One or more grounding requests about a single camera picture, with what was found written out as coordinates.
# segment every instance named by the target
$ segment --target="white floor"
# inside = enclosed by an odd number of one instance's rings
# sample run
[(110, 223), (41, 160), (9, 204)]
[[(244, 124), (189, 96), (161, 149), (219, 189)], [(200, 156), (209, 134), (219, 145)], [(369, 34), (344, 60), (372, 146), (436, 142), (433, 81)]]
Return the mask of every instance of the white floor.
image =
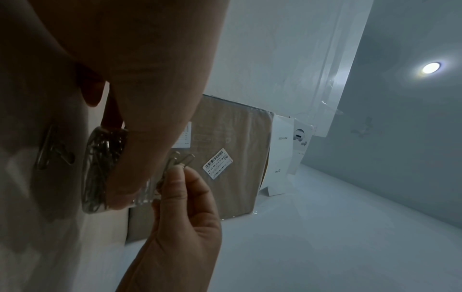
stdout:
[(462, 291), (462, 230), (304, 165), (294, 186), (223, 221), (210, 291)]

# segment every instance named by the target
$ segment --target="recessed light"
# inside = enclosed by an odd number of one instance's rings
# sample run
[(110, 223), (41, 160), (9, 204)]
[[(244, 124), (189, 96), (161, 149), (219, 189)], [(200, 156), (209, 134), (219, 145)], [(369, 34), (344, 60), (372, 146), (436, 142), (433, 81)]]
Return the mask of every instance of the recessed light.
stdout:
[(432, 74), (436, 72), (441, 67), (441, 64), (438, 62), (430, 63), (422, 69), (422, 72), (425, 74)]

